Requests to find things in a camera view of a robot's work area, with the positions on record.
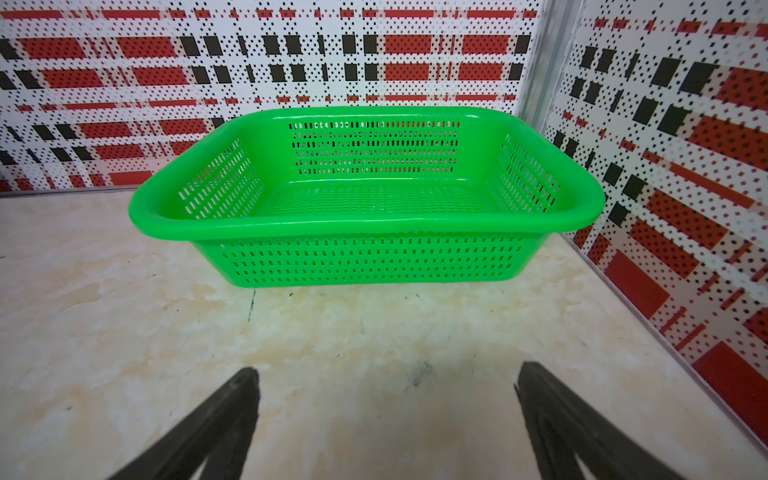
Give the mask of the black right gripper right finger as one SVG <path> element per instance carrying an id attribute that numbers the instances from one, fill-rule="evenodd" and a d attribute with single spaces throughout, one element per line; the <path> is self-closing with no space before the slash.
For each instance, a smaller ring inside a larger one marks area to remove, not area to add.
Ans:
<path id="1" fill-rule="evenodd" d="M 515 390 L 543 479 L 679 479 L 538 362 L 522 364 Z"/>

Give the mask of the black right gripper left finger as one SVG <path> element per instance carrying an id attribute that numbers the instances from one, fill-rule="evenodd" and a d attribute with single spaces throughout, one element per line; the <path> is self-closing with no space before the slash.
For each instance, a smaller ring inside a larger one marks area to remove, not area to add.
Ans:
<path id="1" fill-rule="evenodd" d="M 234 374 L 114 479 L 239 479 L 259 417 L 259 373 Z"/>

